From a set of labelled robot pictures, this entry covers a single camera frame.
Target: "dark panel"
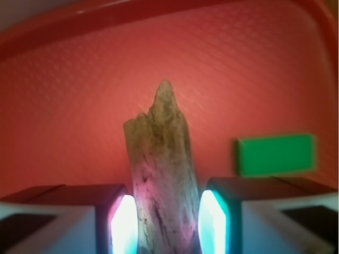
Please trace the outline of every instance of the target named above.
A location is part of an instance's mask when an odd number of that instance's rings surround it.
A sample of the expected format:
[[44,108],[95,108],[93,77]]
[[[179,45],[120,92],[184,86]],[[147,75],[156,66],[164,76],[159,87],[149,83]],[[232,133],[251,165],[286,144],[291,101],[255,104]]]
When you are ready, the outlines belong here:
[[127,193],[125,185],[79,185],[60,186],[49,192],[32,198],[27,204],[43,205],[110,205],[122,192]]
[[51,222],[56,216],[13,214],[0,221],[0,253],[22,241]]
[[307,196],[311,193],[277,178],[211,178],[208,188],[230,199],[256,200]]
[[304,228],[338,247],[338,213],[324,206],[282,211]]
[[21,190],[19,192],[13,193],[11,195],[0,198],[2,202],[10,203],[25,203],[26,201],[41,195],[45,192],[48,192],[57,186],[35,186],[28,189]]
[[278,179],[285,181],[291,185],[294,185],[298,188],[304,189],[305,191],[313,194],[326,194],[338,192],[337,189],[333,189],[326,185],[313,182],[301,177],[279,177]]

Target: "weathered wood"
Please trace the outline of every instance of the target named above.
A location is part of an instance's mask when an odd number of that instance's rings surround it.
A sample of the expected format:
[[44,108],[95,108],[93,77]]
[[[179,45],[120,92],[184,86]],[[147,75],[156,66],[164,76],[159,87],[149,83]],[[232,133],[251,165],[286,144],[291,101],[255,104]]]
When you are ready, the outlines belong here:
[[199,253],[199,194],[189,130],[172,85],[124,124],[139,219],[138,253]]

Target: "tray rim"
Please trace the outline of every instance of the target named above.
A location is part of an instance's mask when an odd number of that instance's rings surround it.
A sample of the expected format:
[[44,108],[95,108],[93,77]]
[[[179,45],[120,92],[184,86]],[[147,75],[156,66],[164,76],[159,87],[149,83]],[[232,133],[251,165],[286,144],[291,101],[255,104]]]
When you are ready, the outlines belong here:
[[[54,41],[99,29],[199,7],[241,1],[244,0],[79,1],[34,16],[0,33],[0,61]],[[317,21],[338,83],[338,22],[322,0],[285,1],[298,4]]]

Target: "light panel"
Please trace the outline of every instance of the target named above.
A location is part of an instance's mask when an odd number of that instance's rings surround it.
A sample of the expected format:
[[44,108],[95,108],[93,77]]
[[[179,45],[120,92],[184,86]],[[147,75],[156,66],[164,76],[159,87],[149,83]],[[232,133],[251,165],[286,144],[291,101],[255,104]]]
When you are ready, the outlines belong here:
[[111,220],[112,254],[136,254],[138,215],[134,197],[125,195]]
[[198,231],[203,254],[227,251],[228,207],[217,193],[205,190],[200,199]]

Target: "orange-red tray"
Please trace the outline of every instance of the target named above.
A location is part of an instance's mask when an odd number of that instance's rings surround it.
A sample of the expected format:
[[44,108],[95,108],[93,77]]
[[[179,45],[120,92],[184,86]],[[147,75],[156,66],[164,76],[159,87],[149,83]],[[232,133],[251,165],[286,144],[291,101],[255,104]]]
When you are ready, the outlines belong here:
[[321,1],[89,0],[0,34],[0,196],[125,183],[123,123],[174,87],[200,189],[236,137],[310,132],[337,187],[337,33]]

